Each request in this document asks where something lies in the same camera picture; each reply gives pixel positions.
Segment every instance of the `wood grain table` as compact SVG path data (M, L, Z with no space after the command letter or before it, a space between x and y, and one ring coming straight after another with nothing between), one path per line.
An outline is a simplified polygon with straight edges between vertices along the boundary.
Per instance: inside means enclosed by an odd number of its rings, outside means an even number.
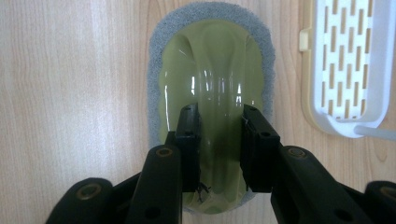
M148 151L149 38L187 0L0 2L0 223L43 223L76 182L114 185L139 172ZM311 150L340 182L396 182L396 143L323 133L301 107L302 1L235 0L272 31L274 126L284 145ZM396 129L396 78L381 128ZM184 223L276 223L270 195Z

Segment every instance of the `white plastic tray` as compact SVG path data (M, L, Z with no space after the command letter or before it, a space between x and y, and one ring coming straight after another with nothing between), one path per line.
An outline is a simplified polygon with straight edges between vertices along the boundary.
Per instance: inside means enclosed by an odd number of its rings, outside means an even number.
M393 0L306 0L303 111L324 132L374 135L389 105L396 26Z

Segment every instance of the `slot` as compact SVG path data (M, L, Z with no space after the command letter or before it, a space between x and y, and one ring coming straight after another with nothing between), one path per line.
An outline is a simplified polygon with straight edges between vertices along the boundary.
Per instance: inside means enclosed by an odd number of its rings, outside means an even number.
M330 89L334 89L334 64L330 64Z
M330 116L332 116L332 104L333 104L333 101L330 100L330 101L329 101L329 115L330 115Z
M324 9L324 33L327 34L327 23L329 21L329 7Z
M353 27L350 27L349 28L349 41L347 44L347 51L349 53L352 53L352 51L353 51L353 34L354 34L354 29L353 29Z
M358 29L358 35L361 35L363 33L363 9L359 10L359 29Z
M323 71L326 71L327 45L323 46Z
M336 38L337 38L337 27L332 26L332 52L335 52Z
M322 82L322 107L325 106L324 100L326 99L326 82Z
M361 46L358 46L356 49L356 71L361 70Z
M358 105L358 99L359 99L359 82L355 82L355 92L353 94L353 105L354 106Z
M367 16L372 17L373 16L373 0L369 0L369 8L367 11Z
M362 86L364 89L367 89L368 73L369 73L369 65L365 64L364 65L364 71L363 71L363 86Z
M347 65L347 69L346 69L346 88L350 89L350 84L352 82L352 64L348 64Z
M338 0L333 0L332 1L332 14L337 14L337 9L338 9Z
M346 100L345 118L349 119L349 100Z
M337 106L341 106L342 100L343 100L343 83L338 82Z
M347 9L343 7L341 11L341 34L344 34L347 26Z
M343 70L344 70L344 46L340 46L338 71L343 71Z
M363 116L365 110L366 110L366 100L362 99L361 100L361 116Z
M371 29L368 28L366 30L366 49L365 49L365 53L369 53L370 52L370 37L371 37Z
M356 0L352 0L350 4L350 15L354 16L356 11Z

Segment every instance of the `sponge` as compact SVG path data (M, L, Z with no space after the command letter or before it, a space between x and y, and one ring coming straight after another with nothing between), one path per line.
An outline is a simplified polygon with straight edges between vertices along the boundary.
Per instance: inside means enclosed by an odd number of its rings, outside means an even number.
M259 96L261 103L257 105L262 105L262 113L264 116L268 119L272 119L272 105L273 105L273 92L274 92L274 80L275 80L275 72L274 72L274 61L275 61L275 50L271 42L271 36L269 30L261 23L260 19L249 12L247 9L242 8L238 5L232 5L232 4L226 4L226 3L219 3L219 2L212 2L212 3L192 3L189 5L186 5L184 7L181 7L171 13L169 13L165 18L163 18L162 21L159 22L157 27L155 28L152 37L150 39L149 43L149 64L148 64L148 129L149 129L149 144L150 147L155 147L158 146L159 144L162 144L163 142L160 140L160 132L161 130L164 129L162 125L162 119L161 119L161 113L164 113L161 109L161 106L159 102L163 98L163 92L161 91L160 86L162 85L159 83L159 80L161 79L160 73L163 72L163 67L166 65L164 64L165 60L169 63L172 63L172 59L169 59L169 55L172 54L165 54L166 48L170 48L168 45L171 44L172 42L175 42L173 39L175 35L183 35L187 36L189 34L189 29L193 30L191 28L191 25L194 26L193 29L201 29L200 31L202 32L212 32L209 35L209 40L213 40L213 38L216 38L218 36L219 38L223 39L219 41L219 45L221 46L222 42L227 42L227 43L233 43L235 41L235 38L233 38L233 34L235 36L240 36L240 34L244 34L243 30L246 30L246 34L248 38L252 38L253 41L251 41L254 46L257 46L257 49L261 57L256 57L257 59L261 60L261 64L259 64L259 69L261 69L260 74L263 75L263 78L260 79L262 83L262 92L259 92ZM245 39L241 38L241 44L244 46ZM214 62L217 58L221 58L223 54L226 54L224 52L228 52L227 49L222 49L222 52L217 52L217 51L208 51L201 53L201 55L207 55L205 57L206 63L216 63ZM213 58L213 62L208 62L207 58ZM236 60L230 61L228 66L233 66L235 67L236 64L239 64L241 62L238 62ZM170 125L168 123L167 125L167 131L174 131L170 130ZM211 168L211 164L216 164L217 167L221 167L221 164L219 162L224 162L227 164L224 164L224 167L227 166L233 166L238 164L238 161L234 160L234 158L229 159L229 161L224 160L224 158L221 158L221 160L217 160L216 158L208 158L207 155L214 155L212 157L217 157L218 152L212 153L212 154L205 154L204 149L202 149L202 155L201 155L201 169L204 170L205 168L203 166L206 166L206 169ZM239 173L239 174L226 174L227 172L230 173L232 171L233 173ZM202 172L202 175L210 175L210 178L213 179L213 174L209 174L210 172ZM224 175L234 175L235 178L241 178L241 171L238 170L235 172L235 168L231 170L225 169ZM222 185L227 186L227 181L228 178L224 178L225 183L222 183ZM199 199L197 200L198 196L196 195L183 195L183 203L187 206L188 209L196 211L196 212L203 212L207 214L216 214L220 212L224 212L227 210L230 210L232 208L237 207L238 205L241 205L248 200L250 200L254 194L251 193L251 191L248 191L245 193L245 189L239 190L236 192L238 194L237 200L234 198L231 200L233 203L232 205L219 205L220 202L216 202L216 199L225 199L227 200L229 196L229 190L224 190L224 191L219 191L216 192L217 187L216 187L216 182L221 182L218 180L213 180L213 181L208 181L210 184L213 184L213 193L209 193L206 195L207 197L204 199L205 202L202 202L201 195L199 195Z

